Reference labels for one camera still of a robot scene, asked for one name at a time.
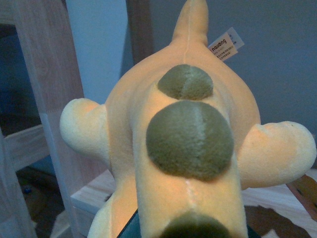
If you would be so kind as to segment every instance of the plush toy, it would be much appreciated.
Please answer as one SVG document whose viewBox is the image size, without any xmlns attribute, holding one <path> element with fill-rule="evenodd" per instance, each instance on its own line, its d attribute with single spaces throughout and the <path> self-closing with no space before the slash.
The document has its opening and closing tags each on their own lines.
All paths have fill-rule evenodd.
<svg viewBox="0 0 317 238">
<path fill-rule="evenodd" d="M 89 238 L 115 238 L 139 209 L 144 238 L 246 238 L 241 190 L 287 183 L 314 163 L 294 122 L 260 125 L 247 85 L 207 48 L 205 0 L 188 0 L 172 42 L 129 70 L 104 105 L 71 101 L 60 130 L 102 159 L 116 191 Z"/>
</svg>

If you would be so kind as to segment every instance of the gray wall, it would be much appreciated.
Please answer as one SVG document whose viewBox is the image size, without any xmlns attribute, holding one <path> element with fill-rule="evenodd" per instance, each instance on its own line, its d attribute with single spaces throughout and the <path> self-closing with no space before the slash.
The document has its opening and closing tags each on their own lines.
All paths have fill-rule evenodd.
<svg viewBox="0 0 317 238">
<path fill-rule="evenodd" d="M 155 51 L 185 0 L 151 0 Z M 209 43 L 231 26 L 245 45 L 225 61 L 250 87 L 262 123 L 291 120 L 317 134 L 317 1 L 207 0 Z"/>
</svg>

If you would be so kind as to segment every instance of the floor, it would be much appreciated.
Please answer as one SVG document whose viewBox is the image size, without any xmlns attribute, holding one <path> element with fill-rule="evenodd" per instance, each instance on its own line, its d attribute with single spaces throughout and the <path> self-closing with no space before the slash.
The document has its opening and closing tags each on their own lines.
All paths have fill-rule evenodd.
<svg viewBox="0 0 317 238">
<path fill-rule="evenodd" d="M 38 238 L 72 238 L 56 178 L 29 167 L 17 176 Z"/>
<path fill-rule="evenodd" d="M 307 174 L 317 181 L 317 170 Z M 30 168 L 17 175 L 22 189 L 31 189 L 25 198 L 38 237 L 72 238 L 56 178 Z M 243 198 L 247 222 L 261 237 L 317 238 L 317 222 L 286 185 L 247 189 Z"/>
<path fill-rule="evenodd" d="M 317 170 L 307 172 L 317 181 Z M 317 191 L 310 191 L 316 203 Z M 263 238 L 317 238 L 314 221 L 284 185 L 243 191 L 247 222 Z"/>
</svg>

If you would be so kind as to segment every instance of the plush arm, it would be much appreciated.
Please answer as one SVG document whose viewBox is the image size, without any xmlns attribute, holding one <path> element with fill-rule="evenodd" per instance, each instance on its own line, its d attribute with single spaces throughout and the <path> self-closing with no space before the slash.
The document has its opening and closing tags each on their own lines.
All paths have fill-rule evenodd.
<svg viewBox="0 0 317 238">
<path fill-rule="evenodd" d="M 107 112 L 104 104 L 89 99 L 69 102 L 60 117 L 63 140 L 78 153 L 102 159 L 108 168 L 109 139 Z"/>
<path fill-rule="evenodd" d="M 289 121 L 256 124 L 238 152 L 242 189 L 296 180 L 315 158 L 315 141 L 304 126 Z"/>
</svg>

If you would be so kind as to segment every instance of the plush tail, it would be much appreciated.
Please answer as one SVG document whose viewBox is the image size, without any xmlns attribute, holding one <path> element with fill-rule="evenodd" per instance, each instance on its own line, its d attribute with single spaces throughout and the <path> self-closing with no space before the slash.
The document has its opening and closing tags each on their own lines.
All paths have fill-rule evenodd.
<svg viewBox="0 0 317 238">
<path fill-rule="evenodd" d="M 206 1 L 187 0 L 178 17 L 172 43 L 189 41 L 207 45 L 207 32 L 208 6 Z"/>
</svg>

